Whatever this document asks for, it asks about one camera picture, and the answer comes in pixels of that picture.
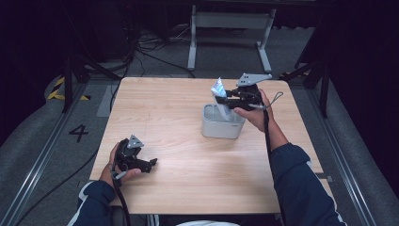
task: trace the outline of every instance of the sleeve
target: sleeve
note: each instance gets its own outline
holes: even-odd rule
[[[104,181],[86,184],[79,193],[78,210],[68,226],[112,225],[109,203],[115,199],[115,191]]]
[[[271,169],[286,225],[346,225],[308,166],[308,155],[291,143],[272,152]]]

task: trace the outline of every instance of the light wood tabletop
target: light wood tabletop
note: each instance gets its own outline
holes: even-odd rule
[[[225,89],[237,80],[222,79]],[[204,137],[202,109],[213,104],[215,79],[124,78],[90,175],[97,180],[115,144],[135,135],[145,146],[138,158],[158,158],[121,188],[135,214],[278,213],[264,134],[246,121],[237,139]],[[273,103],[276,121],[290,142],[323,172],[287,83],[258,83]]]

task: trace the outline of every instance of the yellow and black tape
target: yellow and black tape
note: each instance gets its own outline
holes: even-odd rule
[[[53,90],[50,92],[50,95],[47,97],[48,100],[50,99],[58,99],[58,100],[65,100],[65,95],[57,94],[59,88],[61,88],[62,84],[65,82],[65,76],[61,74],[56,81],[56,84],[53,87]],[[91,96],[83,95],[80,100],[81,101],[89,101]]]

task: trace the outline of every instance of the person's right hand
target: person's right hand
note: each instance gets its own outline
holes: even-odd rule
[[[262,95],[263,103],[268,106],[267,108],[267,113],[269,115],[269,121],[273,121],[273,110],[270,105],[269,99],[266,97],[266,94],[264,94],[264,91],[262,89],[259,89],[259,92]],[[243,117],[246,118],[249,122],[251,122],[255,127],[257,127],[260,131],[264,132],[264,123],[263,123],[263,110],[261,109],[254,109],[251,111],[246,111],[245,109],[241,107],[236,107],[234,109],[234,112]]]

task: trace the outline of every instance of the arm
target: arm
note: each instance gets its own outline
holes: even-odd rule
[[[270,102],[260,89],[269,116],[270,146],[274,188],[284,210],[287,225],[345,225],[335,212],[334,201],[328,196],[307,162],[308,155],[288,142],[274,120]],[[264,132],[263,111],[246,111],[235,108],[234,112],[246,118]]]
[[[109,163],[104,167],[98,181],[87,183],[79,193],[78,210],[68,225],[112,225],[111,206],[115,199],[115,190],[111,176],[111,165],[119,144],[112,150]],[[131,169],[121,178],[122,183],[141,173],[140,169]]]

